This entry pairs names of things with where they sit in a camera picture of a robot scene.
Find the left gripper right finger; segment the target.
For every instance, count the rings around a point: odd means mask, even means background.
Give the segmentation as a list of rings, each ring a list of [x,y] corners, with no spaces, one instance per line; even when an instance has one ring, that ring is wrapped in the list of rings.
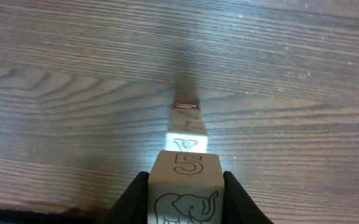
[[[230,171],[224,171],[222,224],[273,224]]]

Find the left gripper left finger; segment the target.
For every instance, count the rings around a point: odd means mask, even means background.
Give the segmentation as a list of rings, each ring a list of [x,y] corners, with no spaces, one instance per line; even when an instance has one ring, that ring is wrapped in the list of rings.
[[[135,176],[103,217],[103,224],[147,224],[148,172]]]

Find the wooden block elephant picture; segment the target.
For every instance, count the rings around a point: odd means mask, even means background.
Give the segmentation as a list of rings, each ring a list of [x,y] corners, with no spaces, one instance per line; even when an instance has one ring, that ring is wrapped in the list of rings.
[[[148,178],[147,222],[219,224],[225,181],[219,156],[161,151]]]

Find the wooden block letter X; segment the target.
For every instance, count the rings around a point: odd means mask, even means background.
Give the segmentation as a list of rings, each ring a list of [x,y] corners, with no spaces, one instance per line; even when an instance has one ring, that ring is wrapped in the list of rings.
[[[177,152],[207,152],[208,138],[201,135],[189,135],[180,133],[167,133],[166,151]]]

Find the wooden block yellow side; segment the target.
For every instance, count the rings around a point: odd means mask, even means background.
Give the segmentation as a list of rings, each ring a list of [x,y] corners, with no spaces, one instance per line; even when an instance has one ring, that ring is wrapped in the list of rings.
[[[170,114],[168,132],[207,135],[201,113],[195,109],[173,109]]]

